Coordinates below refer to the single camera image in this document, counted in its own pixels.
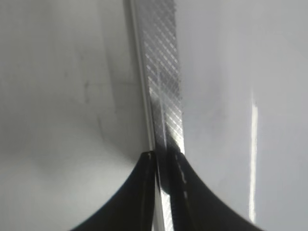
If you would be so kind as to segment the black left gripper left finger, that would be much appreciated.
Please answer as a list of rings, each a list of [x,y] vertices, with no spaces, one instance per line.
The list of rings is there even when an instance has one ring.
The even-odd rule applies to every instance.
[[[156,158],[153,151],[140,155],[130,176],[96,213],[75,231],[150,231],[155,202]]]

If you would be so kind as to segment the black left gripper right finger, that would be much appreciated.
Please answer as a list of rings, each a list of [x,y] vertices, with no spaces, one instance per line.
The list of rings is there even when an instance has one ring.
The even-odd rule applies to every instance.
[[[168,154],[168,177],[174,230],[259,230],[211,192],[182,153]]]

